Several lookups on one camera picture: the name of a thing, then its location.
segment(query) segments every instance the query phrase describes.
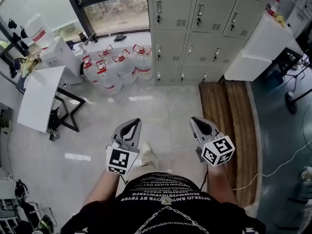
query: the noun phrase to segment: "black t-shirt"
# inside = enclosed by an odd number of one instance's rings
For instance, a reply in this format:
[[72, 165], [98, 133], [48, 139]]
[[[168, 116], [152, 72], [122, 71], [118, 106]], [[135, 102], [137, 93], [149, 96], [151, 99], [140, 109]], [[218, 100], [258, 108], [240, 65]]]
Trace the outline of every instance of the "black t-shirt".
[[[164, 208], [162, 199], [169, 199], [171, 209]], [[195, 221], [210, 234], [263, 234], [265, 225], [248, 217], [244, 209], [231, 203], [219, 203], [209, 194], [199, 191], [190, 180], [167, 173], [149, 173], [130, 181], [122, 194], [105, 203], [85, 205], [62, 228], [62, 234], [88, 227], [88, 233], [134, 234], [153, 227], [144, 233], [204, 233], [192, 226]]]

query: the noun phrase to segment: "white shoe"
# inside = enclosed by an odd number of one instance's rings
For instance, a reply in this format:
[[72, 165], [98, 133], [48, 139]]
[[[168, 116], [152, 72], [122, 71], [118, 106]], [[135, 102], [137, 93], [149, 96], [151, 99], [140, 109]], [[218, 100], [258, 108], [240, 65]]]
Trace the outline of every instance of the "white shoe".
[[152, 148], [151, 148], [149, 143], [144, 142], [142, 144], [142, 152], [143, 152], [143, 154], [145, 154], [146, 152], [152, 152]]

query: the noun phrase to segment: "person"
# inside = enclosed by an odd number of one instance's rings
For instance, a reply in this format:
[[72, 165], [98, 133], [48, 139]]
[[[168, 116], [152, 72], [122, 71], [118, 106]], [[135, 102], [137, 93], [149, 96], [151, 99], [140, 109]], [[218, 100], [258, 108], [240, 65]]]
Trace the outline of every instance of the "person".
[[223, 165], [208, 167], [206, 193], [184, 177], [159, 171], [148, 143], [142, 151], [142, 166], [129, 171], [124, 191], [116, 197], [119, 175], [104, 171], [61, 234], [85, 228], [90, 234], [266, 232], [263, 223], [237, 206]]

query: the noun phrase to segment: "chain necklace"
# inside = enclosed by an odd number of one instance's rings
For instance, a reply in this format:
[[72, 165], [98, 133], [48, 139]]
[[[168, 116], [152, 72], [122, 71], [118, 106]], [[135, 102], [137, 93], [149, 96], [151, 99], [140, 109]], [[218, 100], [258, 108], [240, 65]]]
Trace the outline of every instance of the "chain necklace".
[[[192, 223], [183, 223], [183, 222], [165, 222], [165, 223], [161, 223], [161, 224], [157, 224], [157, 225], [153, 225], [149, 228], [146, 228], [145, 230], [143, 230], [143, 228], [153, 219], [155, 218], [160, 212], [162, 212], [163, 210], [165, 209], [168, 209], [168, 210], [171, 210], [171, 211], [174, 211], [175, 213], [178, 213], [180, 215], [182, 215], [183, 217], [185, 217], [187, 220], [191, 221]], [[154, 213], [137, 231], [135, 234], [142, 234], [144, 232], [147, 232], [151, 229], [154, 229], [154, 228], [157, 228], [157, 227], [160, 227], [160, 226], [164, 226], [164, 225], [169, 225], [169, 224], [178, 224], [178, 225], [189, 225], [189, 226], [195, 226], [195, 227], [198, 227], [200, 230], [202, 230], [204, 233], [206, 234], [209, 234], [209, 232], [202, 226], [200, 226], [199, 224], [197, 224], [195, 221], [191, 220], [191, 218], [187, 215], [185, 215], [184, 213], [176, 210], [176, 209], [173, 209], [171, 208], [170, 206], [168, 206], [166, 204], [165, 207], [161, 208], [158, 212]]]

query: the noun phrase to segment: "blue floor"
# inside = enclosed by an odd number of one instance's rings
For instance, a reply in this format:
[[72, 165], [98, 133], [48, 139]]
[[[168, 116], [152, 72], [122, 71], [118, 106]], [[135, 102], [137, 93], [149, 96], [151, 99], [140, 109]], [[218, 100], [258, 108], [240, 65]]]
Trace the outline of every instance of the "blue floor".
[[[298, 77], [295, 97], [312, 88], [312, 71], [308, 69], [305, 73], [303, 80], [301, 80], [303, 74]], [[279, 165], [288, 161], [296, 150], [305, 145], [301, 127], [302, 116], [312, 98], [312, 93], [297, 102], [298, 111], [292, 115], [285, 104], [285, 93], [292, 91], [294, 87], [294, 79], [290, 78], [285, 76], [284, 83], [271, 91], [266, 90], [259, 79], [251, 82], [261, 130], [265, 175], [272, 173]], [[312, 139], [312, 105], [305, 114], [304, 128], [309, 142]], [[274, 175], [262, 178], [257, 218], [266, 224], [267, 233], [279, 233], [276, 225], [295, 227], [300, 224], [301, 216], [293, 216], [297, 206], [292, 207], [287, 199], [295, 194], [299, 176], [309, 164], [309, 160], [311, 161], [311, 157], [306, 147]]]

